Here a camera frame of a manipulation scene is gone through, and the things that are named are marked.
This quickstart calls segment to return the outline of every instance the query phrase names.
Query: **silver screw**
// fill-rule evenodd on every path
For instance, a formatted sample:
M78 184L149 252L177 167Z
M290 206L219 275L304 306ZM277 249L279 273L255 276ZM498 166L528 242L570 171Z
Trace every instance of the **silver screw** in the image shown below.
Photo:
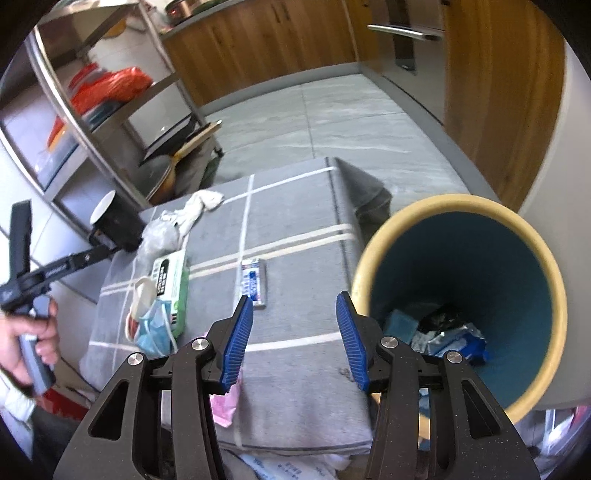
M386 348L396 348L398 346L398 340L394 337L384 337L382 338L382 346Z
M144 356L141 353L132 353L129 357L127 357L127 363L129 363L133 367L139 365L143 361Z
M209 341L206 338L196 338L191 344L193 350L205 350L209 346Z
M445 357L453 364L458 364L462 361L463 357L460 352L448 352L445 354Z

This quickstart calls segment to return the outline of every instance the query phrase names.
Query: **oven door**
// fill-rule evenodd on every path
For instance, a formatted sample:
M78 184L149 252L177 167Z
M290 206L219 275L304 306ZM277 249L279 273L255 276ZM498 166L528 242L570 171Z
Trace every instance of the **oven door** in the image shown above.
M438 0L374 0L382 74L443 122L445 34Z

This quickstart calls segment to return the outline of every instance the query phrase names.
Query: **tile floor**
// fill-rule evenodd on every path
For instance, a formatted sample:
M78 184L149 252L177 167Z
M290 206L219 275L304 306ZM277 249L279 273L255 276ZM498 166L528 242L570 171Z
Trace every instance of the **tile floor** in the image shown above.
M361 74L305 83L213 113L226 151L215 183L308 160L339 157L384 182L391 211L441 193L467 193L421 129Z

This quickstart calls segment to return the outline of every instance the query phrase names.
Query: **black label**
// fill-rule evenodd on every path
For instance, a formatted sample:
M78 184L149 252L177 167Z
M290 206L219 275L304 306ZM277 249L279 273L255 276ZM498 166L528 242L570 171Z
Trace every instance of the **black label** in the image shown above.
M166 287L166 279L168 278L168 264L170 261L167 259L163 260L160 264L160 271L158 272L158 281L156 282L156 295L160 296L164 293Z

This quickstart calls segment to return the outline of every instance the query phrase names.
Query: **black plastic wrapper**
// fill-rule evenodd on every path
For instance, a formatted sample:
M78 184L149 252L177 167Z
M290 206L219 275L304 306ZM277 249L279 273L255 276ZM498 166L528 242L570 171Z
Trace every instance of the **black plastic wrapper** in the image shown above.
M437 310L425 315L418 323L417 331L421 333L435 332L435 335L439 335L441 332L459 328L464 324L464 320L460 315L460 310L446 303Z

